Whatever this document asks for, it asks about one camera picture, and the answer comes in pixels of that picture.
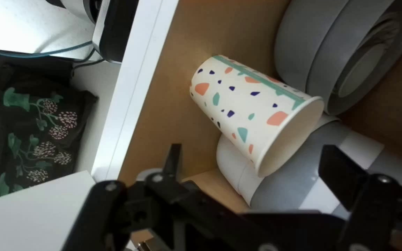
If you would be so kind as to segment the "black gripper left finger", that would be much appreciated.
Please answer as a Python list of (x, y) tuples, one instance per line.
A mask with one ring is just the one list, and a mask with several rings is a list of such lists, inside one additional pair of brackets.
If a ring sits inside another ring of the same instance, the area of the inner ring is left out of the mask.
[(188, 202), (197, 191), (197, 186), (192, 181), (178, 180), (181, 151), (183, 147), (180, 144), (172, 144), (163, 167), (145, 180), (153, 216), (181, 219), (191, 216)]

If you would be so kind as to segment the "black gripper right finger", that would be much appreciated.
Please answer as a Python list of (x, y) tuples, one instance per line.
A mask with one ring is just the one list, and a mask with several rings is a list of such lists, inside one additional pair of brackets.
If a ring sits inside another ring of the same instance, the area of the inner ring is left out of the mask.
[(319, 177), (350, 212), (338, 251), (386, 251), (393, 226), (395, 186), (386, 176), (368, 174), (335, 145), (325, 145)]

